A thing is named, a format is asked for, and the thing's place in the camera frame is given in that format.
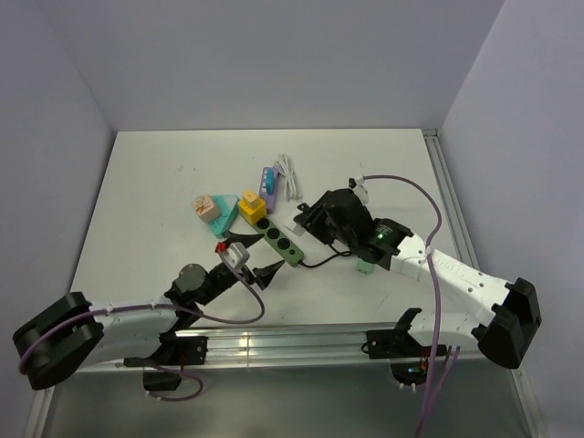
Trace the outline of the yellow cube socket adapter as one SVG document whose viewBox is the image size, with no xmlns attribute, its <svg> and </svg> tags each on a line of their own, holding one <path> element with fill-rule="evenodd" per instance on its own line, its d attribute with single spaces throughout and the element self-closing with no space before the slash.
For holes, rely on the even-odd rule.
<svg viewBox="0 0 584 438">
<path fill-rule="evenodd" d="M 239 214 L 249 223 L 256 224 L 267 215 L 266 203 L 258 198 L 253 203 L 249 203 L 242 198 L 237 203 Z"/>
</svg>

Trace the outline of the green power strip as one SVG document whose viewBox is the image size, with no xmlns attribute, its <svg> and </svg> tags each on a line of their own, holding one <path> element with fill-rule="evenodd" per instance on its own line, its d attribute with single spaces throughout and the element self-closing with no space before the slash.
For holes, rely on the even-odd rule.
<svg viewBox="0 0 584 438">
<path fill-rule="evenodd" d="M 259 234 L 262 234 L 264 240 L 290 266 L 297 267 L 303 261 L 304 252 L 267 217 L 261 218 L 251 227 Z"/>
</svg>

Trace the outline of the white plug of purple strip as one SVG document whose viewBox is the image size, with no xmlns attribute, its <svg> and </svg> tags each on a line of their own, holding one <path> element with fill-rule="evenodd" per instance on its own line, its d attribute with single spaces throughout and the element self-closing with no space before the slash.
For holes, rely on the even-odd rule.
<svg viewBox="0 0 584 438">
<path fill-rule="evenodd" d="M 293 218 L 287 219 L 284 223 L 284 227 L 296 236 L 302 236 L 305 233 L 305 229 Z"/>
</svg>

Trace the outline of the purple power strip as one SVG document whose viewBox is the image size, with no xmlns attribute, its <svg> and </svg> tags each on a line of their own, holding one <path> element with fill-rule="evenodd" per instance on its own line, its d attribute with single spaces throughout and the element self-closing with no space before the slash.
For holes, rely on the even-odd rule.
<svg viewBox="0 0 584 438">
<path fill-rule="evenodd" d="M 277 167 L 265 167 L 262 171 L 258 196 L 265 202 L 268 214 L 273 213 L 276 207 L 278 177 Z"/>
</svg>

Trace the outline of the mint green plug adapter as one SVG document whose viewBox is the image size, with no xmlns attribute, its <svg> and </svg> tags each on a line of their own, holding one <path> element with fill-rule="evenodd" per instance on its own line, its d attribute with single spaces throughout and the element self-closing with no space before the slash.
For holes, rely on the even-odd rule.
<svg viewBox="0 0 584 438">
<path fill-rule="evenodd" d="M 374 265 L 368 262 L 365 262 L 361 259 L 357 260 L 357 271 L 362 274 L 371 274 L 374 269 Z"/>
</svg>

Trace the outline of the blue square plug adapter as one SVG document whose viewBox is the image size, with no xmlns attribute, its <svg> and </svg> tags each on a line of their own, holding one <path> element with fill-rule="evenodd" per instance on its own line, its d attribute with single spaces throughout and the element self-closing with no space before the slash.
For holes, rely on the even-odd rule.
<svg viewBox="0 0 584 438">
<path fill-rule="evenodd" d="M 276 191 L 277 171 L 272 168 L 266 170 L 264 186 L 267 194 L 274 194 Z"/>
</svg>

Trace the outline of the orange small plug adapter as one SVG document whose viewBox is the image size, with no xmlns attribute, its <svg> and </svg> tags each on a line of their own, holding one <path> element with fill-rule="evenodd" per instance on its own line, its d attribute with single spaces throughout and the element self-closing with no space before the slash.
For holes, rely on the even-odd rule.
<svg viewBox="0 0 584 438">
<path fill-rule="evenodd" d="M 242 200 L 250 207 L 254 208 L 258 201 L 258 195 L 252 190 L 245 190 L 242 194 Z"/>
</svg>

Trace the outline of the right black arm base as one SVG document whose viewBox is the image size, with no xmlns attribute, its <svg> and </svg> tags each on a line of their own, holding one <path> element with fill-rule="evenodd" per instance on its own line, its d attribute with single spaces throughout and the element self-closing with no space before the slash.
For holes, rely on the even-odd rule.
<svg viewBox="0 0 584 438">
<path fill-rule="evenodd" d="M 409 333 L 420 308 L 408 308 L 394 328 L 373 329 L 366 332 L 366 341 L 360 350 L 371 360 L 389 360 L 392 377 L 400 387 L 412 391 L 426 383 L 431 345 L 421 344 Z"/>
</svg>

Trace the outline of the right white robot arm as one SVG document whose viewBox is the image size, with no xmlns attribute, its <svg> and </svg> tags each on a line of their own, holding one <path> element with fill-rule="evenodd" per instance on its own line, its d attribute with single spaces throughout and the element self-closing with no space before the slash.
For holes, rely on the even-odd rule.
<svg viewBox="0 0 584 438">
<path fill-rule="evenodd" d="M 444 346 L 477 348 L 506 369 L 521 364 L 542 322 L 535 286 L 489 276 L 431 247 L 407 226 L 373 217 L 351 189 L 325 192 L 298 207 L 294 221 L 321 243 L 340 242 L 360 260 L 438 286 L 460 312 L 421 310 L 395 333 L 399 352 L 412 356 L 438 339 Z"/>
</svg>

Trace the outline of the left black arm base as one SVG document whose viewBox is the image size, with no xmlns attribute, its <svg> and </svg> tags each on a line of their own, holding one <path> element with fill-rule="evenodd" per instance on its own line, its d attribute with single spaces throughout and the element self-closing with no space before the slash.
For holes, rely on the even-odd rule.
<svg viewBox="0 0 584 438">
<path fill-rule="evenodd" d="M 142 373 L 142 386 L 150 396 L 160 397 L 166 402 L 181 402 L 198 396 L 203 390 L 203 382 L 187 371 L 191 365 L 203 365 L 207 354 L 209 338 L 204 335 L 179 337 L 176 333 L 160 336 L 161 345 L 150 356 L 132 357 L 123 360 L 129 368 L 150 368 Z M 164 392 L 176 391 L 183 380 L 193 379 L 199 384 L 191 396 L 170 397 Z"/>
</svg>

